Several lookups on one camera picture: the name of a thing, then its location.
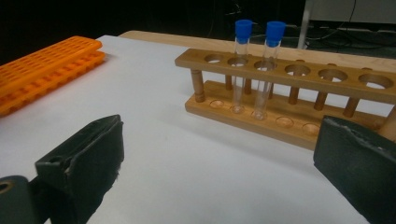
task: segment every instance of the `test tube cap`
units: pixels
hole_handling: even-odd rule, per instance
[[[279,44],[285,33],[286,23],[283,21],[268,21],[265,32],[266,40],[275,45]]]
[[[253,21],[239,20],[235,22],[235,34],[240,44],[246,44],[250,39]]]

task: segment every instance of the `white tabletop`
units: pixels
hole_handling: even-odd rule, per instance
[[[0,119],[0,176],[89,122],[120,114],[125,161],[89,223],[367,223],[313,165],[313,151],[186,112],[186,48],[102,36],[106,61]],[[204,74],[223,80],[223,76]]]

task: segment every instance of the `orange test tube rack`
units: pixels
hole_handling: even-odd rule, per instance
[[[191,70],[194,95],[185,104],[188,112],[312,150],[325,115],[354,121],[396,141],[396,74],[303,60],[277,60],[274,70],[262,71],[261,57],[249,55],[238,62],[243,66],[232,66],[235,60],[232,53],[203,49],[188,49],[175,59],[176,66]],[[290,96],[274,92],[266,108],[267,118],[258,120],[251,116],[256,96],[252,90],[244,95],[244,112],[234,114],[230,109],[232,90],[227,90],[224,83],[204,83],[203,71],[286,85]],[[299,89],[316,91],[317,100],[298,99]],[[328,93],[345,96],[348,103],[345,107],[326,105]],[[359,99],[393,105],[393,109],[387,117],[360,112],[356,110]]]
[[[0,117],[79,77],[105,58],[102,43],[72,36],[0,66]]]

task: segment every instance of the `orange plastic rack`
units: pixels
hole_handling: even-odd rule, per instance
[[[105,58],[101,47],[98,40],[72,36],[0,66],[0,117],[99,65]]]

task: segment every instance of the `clear test tube with blue cap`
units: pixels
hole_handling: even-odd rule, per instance
[[[276,67],[276,58],[279,53],[280,42],[285,33],[286,23],[283,21],[269,21],[265,32],[264,52],[260,70],[270,71]],[[272,83],[258,81],[257,95],[252,116],[254,119],[266,119],[266,105],[269,99]]]
[[[239,20],[235,22],[235,58],[231,62],[232,66],[243,66],[248,62],[248,43],[253,22],[250,20]],[[235,114],[244,111],[242,105],[243,88],[245,79],[233,76],[233,106],[231,110]]]

